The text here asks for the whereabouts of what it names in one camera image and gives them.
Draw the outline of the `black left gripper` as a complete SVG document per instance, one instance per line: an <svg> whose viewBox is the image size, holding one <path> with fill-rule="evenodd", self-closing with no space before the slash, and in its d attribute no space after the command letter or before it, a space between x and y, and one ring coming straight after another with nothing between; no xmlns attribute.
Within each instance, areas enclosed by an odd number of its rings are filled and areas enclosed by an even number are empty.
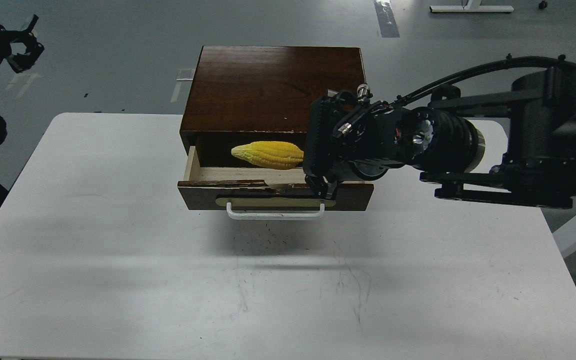
<svg viewBox="0 0 576 360"><path fill-rule="evenodd" d="M45 50L43 44L38 42L32 47L27 47L26 52L23 54L13 53L12 44L37 40L34 29L38 20L39 16L32 14L32 16L25 19L20 30L0 28L0 63L6 60L11 70L16 74L30 70Z"/></svg>

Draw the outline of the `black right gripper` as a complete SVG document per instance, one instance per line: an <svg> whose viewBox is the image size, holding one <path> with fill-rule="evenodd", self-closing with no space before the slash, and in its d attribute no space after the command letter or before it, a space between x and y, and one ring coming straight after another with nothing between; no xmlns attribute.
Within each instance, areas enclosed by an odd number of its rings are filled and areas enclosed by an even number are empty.
<svg viewBox="0 0 576 360"><path fill-rule="evenodd" d="M373 182L419 158L413 112L371 102L367 86L360 88L361 95L329 89L311 104L302 168L319 199L336 200L339 182Z"/></svg>

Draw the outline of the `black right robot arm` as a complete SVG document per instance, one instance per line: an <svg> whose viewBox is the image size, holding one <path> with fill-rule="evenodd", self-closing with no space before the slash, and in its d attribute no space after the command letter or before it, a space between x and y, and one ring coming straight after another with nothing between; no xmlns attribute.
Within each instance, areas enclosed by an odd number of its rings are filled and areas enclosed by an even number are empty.
<svg viewBox="0 0 576 360"><path fill-rule="evenodd" d="M302 169L320 199L410 166L436 198L569 209L576 196L576 63L528 55L480 64L371 102L329 92L310 109Z"/></svg>

